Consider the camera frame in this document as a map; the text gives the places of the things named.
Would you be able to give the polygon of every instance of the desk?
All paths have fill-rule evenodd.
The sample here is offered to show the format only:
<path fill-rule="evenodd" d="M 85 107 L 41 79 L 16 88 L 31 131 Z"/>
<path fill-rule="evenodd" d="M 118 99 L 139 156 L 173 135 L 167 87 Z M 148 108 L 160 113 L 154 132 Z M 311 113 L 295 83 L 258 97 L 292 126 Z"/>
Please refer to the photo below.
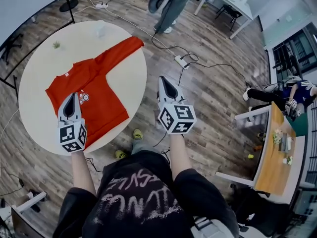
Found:
<path fill-rule="evenodd" d="M 194 15 L 197 15 L 202 5 L 205 3 L 206 0 L 201 0 L 200 4 L 198 5 Z M 250 10 L 250 7 L 247 3 L 243 3 L 242 0 L 223 0 L 225 3 L 231 5 L 235 10 L 240 12 L 242 15 L 244 15 L 247 18 L 247 21 L 242 24 L 231 36 L 230 39 L 232 39 L 234 36 L 236 36 L 243 28 L 245 28 L 252 20 L 253 16 Z"/>
<path fill-rule="evenodd" d="M 101 26 L 106 27 L 106 33 L 98 38 L 97 30 Z M 68 155 L 57 142 L 57 117 L 45 90 L 56 76 L 68 72 L 73 63 L 94 58 L 130 36 L 116 25 L 104 21 L 85 21 L 57 31 L 37 48 L 24 69 L 19 89 L 21 119 L 36 143 L 52 153 Z M 60 48 L 52 47 L 55 41 L 61 43 Z M 126 108 L 129 119 L 110 130 L 85 152 L 92 152 L 113 140 L 135 115 L 147 80 L 142 49 L 120 62 L 106 75 L 106 79 Z"/>
<path fill-rule="evenodd" d="M 299 176 L 299 171 L 302 158 L 300 149 L 298 149 L 299 144 L 302 145 L 303 141 L 301 138 L 296 138 L 296 133 L 291 127 L 288 120 L 284 117 L 281 110 L 277 107 L 275 103 L 271 106 L 267 106 L 261 109 L 257 109 L 251 112 L 240 114 L 235 116 L 235 119 L 245 119 L 249 116 L 256 116 L 268 112 L 268 124 L 266 128 L 266 138 L 262 150 L 262 155 L 259 160 L 259 167 L 256 170 L 256 174 L 253 180 L 237 178 L 234 176 L 229 176 L 220 172 L 216 172 L 216 176 L 229 179 L 235 182 L 243 183 L 248 186 L 254 187 L 257 190 L 265 191 L 277 196 L 285 195 L 285 190 L 294 193 L 296 187 L 296 178 L 294 176 Z M 285 153 L 278 150 L 278 145 L 273 143 L 273 133 L 280 128 L 283 132 L 288 133 L 293 138 L 291 145 L 291 151 L 288 156 L 294 156 L 294 153 L 298 152 L 293 159 L 292 165 L 283 164 L 283 159 L 285 158 Z M 290 198 L 281 199 L 280 202 L 290 202 Z"/>

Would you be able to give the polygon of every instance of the chair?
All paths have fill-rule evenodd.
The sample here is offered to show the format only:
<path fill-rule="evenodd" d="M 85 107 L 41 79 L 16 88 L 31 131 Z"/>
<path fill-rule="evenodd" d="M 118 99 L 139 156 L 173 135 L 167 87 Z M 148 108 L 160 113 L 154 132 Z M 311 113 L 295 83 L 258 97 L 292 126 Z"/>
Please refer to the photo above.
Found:
<path fill-rule="evenodd" d="M 264 236 L 271 237 L 281 230 L 291 212 L 288 204 L 270 202 L 260 197 L 261 193 L 264 192 L 251 188 L 237 189 L 230 206 L 236 214 L 240 232 L 246 232 L 248 227 L 253 227 Z"/>
<path fill-rule="evenodd" d="M 238 17 L 241 17 L 242 14 L 241 14 L 240 12 L 234 10 L 231 5 L 226 5 L 226 4 L 224 4 L 223 7 L 221 7 L 221 8 L 219 9 L 219 11 L 217 11 L 216 14 L 218 14 L 218 15 L 217 15 L 217 17 L 215 18 L 215 20 L 216 20 L 223 12 L 229 14 L 229 15 L 232 17 L 232 20 L 231 20 L 231 22 L 230 22 L 230 23 L 233 22 L 233 24 L 232 24 L 232 26 L 231 26 L 231 28 L 230 28 L 230 31 L 231 31 L 232 28 L 233 28 L 233 26 L 234 26 L 234 24 L 236 23 L 237 18 L 238 18 Z"/>

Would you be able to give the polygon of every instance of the gray cloth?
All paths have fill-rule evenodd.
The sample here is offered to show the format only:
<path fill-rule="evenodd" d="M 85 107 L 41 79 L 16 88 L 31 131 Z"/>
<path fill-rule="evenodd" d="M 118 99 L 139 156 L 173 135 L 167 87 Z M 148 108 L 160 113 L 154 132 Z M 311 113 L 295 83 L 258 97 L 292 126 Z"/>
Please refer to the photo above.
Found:
<path fill-rule="evenodd" d="M 135 153 L 138 153 L 140 151 L 144 151 L 144 150 L 155 152 L 155 153 L 159 153 L 159 151 L 157 149 L 155 149 L 152 146 L 148 145 L 142 139 L 139 139 L 139 140 L 138 139 L 133 139 L 132 145 L 133 145 L 133 149 L 132 149 L 131 155 L 135 154 Z"/>
<path fill-rule="evenodd" d="M 158 23 L 154 28 L 158 33 L 164 32 L 167 28 L 171 26 L 173 21 L 177 19 L 179 14 L 184 9 L 188 0 L 169 0 L 162 11 L 162 15 Z"/>

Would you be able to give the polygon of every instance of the sitting person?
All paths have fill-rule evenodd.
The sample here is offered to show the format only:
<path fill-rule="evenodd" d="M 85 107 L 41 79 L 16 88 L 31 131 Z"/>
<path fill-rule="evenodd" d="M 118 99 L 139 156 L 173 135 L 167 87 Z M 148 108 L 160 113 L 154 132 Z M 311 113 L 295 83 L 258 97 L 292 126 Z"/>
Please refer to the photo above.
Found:
<path fill-rule="evenodd" d="M 275 90 L 271 93 L 259 91 L 249 87 L 243 94 L 243 99 L 247 101 L 249 98 L 253 98 L 256 100 L 269 102 L 269 104 L 249 107 L 249 111 L 266 107 L 270 105 L 271 102 L 275 102 L 281 111 L 286 111 L 286 115 L 289 115 L 292 100 L 296 101 L 296 105 L 303 104 L 304 108 L 307 108 L 314 102 L 316 96 L 317 87 L 308 80 L 301 80 L 295 83 L 292 87 L 285 87 L 283 91 Z"/>
<path fill-rule="evenodd" d="M 193 237 L 194 216 L 220 222 L 221 237 L 239 237 L 234 212 L 192 168 L 182 135 L 170 136 L 171 167 L 140 130 L 133 138 L 131 156 L 116 151 L 120 160 L 104 167 L 98 193 L 83 151 L 72 153 L 74 187 L 64 198 L 53 238 Z"/>

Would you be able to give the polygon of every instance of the small plant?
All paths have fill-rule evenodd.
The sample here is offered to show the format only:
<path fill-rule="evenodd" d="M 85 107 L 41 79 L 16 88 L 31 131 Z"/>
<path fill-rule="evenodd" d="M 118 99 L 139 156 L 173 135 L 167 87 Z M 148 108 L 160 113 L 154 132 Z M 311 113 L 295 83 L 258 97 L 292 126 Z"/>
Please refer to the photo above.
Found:
<path fill-rule="evenodd" d="M 58 49 L 58 48 L 60 47 L 60 42 L 55 41 L 55 42 L 53 43 L 53 47 L 54 47 L 54 49 Z"/>

